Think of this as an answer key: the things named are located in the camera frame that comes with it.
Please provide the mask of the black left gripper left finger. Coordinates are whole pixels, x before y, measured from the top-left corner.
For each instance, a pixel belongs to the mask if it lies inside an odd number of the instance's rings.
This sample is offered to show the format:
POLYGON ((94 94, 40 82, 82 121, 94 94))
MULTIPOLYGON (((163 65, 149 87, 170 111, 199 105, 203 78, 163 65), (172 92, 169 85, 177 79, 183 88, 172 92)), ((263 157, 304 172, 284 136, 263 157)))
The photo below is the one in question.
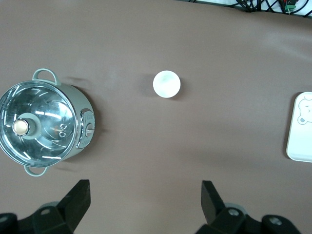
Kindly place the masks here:
POLYGON ((56 205, 43 206, 33 216, 36 234, 72 234, 91 204, 90 181, 80 180, 56 205))

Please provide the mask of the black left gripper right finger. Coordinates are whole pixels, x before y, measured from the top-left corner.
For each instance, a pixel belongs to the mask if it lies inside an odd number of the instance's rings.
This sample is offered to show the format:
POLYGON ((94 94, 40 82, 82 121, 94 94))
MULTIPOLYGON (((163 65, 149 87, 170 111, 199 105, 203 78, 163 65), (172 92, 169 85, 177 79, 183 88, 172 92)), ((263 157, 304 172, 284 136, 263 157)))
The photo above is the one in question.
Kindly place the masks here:
POLYGON ((202 181, 201 207, 206 224, 200 234, 259 234, 261 223, 237 204, 225 203, 211 181, 202 181))

